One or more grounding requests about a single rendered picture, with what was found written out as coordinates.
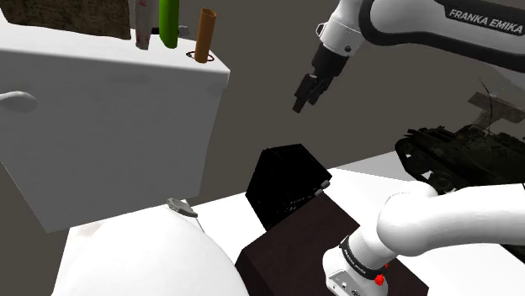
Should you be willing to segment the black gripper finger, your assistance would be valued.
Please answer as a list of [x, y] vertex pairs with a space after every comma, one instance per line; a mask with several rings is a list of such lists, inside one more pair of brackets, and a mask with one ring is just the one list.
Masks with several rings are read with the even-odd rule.
[[299, 113], [304, 107], [305, 103], [310, 99], [311, 94], [315, 91], [317, 84], [317, 76], [306, 73], [300, 85], [295, 92], [295, 103], [293, 110]]
[[312, 87], [310, 88], [307, 102], [310, 105], [315, 105], [319, 97], [322, 95], [322, 93], [325, 92], [327, 88], [329, 88], [330, 84], [331, 84], [330, 78], [322, 79], [322, 80], [317, 79], [313, 83]]

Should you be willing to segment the black box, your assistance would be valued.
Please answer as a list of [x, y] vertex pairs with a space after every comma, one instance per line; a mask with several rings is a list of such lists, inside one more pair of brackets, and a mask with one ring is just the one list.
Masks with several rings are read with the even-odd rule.
[[246, 198], [270, 230], [330, 186], [331, 173], [301, 144], [262, 150]]

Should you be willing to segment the brown cylinder tube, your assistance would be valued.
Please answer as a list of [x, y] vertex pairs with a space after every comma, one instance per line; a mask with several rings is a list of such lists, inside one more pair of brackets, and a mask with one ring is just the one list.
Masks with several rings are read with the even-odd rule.
[[215, 28], [216, 13], [209, 8], [202, 8], [199, 17], [194, 59], [199, 63], [208, 61], [209, 49]]

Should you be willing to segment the dark brown robot stand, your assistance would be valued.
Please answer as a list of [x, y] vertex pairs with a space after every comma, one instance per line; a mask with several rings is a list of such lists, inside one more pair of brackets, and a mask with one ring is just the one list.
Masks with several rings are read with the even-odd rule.
[[335, 296], [326, 286], [322, 257], [358, 228], [324, 193], [292, 214], [274, 198], [248, 201], [266, 232], [244, 247], [235, 266], [249, 296]]

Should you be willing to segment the green bottle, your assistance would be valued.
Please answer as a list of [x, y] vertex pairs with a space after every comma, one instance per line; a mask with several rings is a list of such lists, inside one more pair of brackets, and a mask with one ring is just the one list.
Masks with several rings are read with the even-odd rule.
[[168, 49], [178, 46], [179, 0], [159, 0], [159, 36]]

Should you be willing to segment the dark green toy tank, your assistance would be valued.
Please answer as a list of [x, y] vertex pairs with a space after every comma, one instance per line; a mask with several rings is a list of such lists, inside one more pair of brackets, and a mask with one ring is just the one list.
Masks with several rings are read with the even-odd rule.
[[489, 91], [476, 92], [468, 102], [480, 109], [471, 124], [455, 132], [441, 125], [409, 129], [395, 143], [405, 171], [440, 195], [473, 186], [525, 186], [525, 137], [491, 132], [500, 119], [513, 124], [525, 120], [525, 109]]

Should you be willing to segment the small grey flat object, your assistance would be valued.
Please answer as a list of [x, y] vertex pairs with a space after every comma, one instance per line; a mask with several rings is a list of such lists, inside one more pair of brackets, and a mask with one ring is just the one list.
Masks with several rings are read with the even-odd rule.
[[171, 210], [173, 210], [173, 211], [175, 211], [175, 212], [177, 212], [177, 213], [179, 213], [181, 215], [184, 215], [184, 216], [187, 216], [187, 217], [190, 217], [190, 218], [197, 218], [198, 217], [198, 214], [196, 212], [194, 212], [192, 210], [192, 208], [187, 203], [185, 203], [182, 200], [175, 199], [175, 198], [169, 198], [167, 200], [167, 206]]

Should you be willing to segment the white tube with red print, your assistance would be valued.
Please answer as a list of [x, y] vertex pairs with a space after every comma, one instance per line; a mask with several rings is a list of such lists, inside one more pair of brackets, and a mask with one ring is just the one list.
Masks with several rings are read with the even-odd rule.
[[148, 50], [153, 27], [154, 0], [135, 0], [135, 46]]

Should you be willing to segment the white toilet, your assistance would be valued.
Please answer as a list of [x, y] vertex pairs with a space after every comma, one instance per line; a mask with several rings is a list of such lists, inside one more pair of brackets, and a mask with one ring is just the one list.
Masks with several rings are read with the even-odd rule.
[[23, 26], [0, 12], [0, 162], [48, 232], [67, 230], [51, 296], [249, 296], [196, 219], [229, 68], [168, 49]]

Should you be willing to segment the brown textured basket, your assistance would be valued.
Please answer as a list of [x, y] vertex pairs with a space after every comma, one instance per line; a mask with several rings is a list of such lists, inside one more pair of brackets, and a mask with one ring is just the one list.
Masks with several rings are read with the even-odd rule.
[[0, 0], [11, 24], [130, 40], [128, 0]]

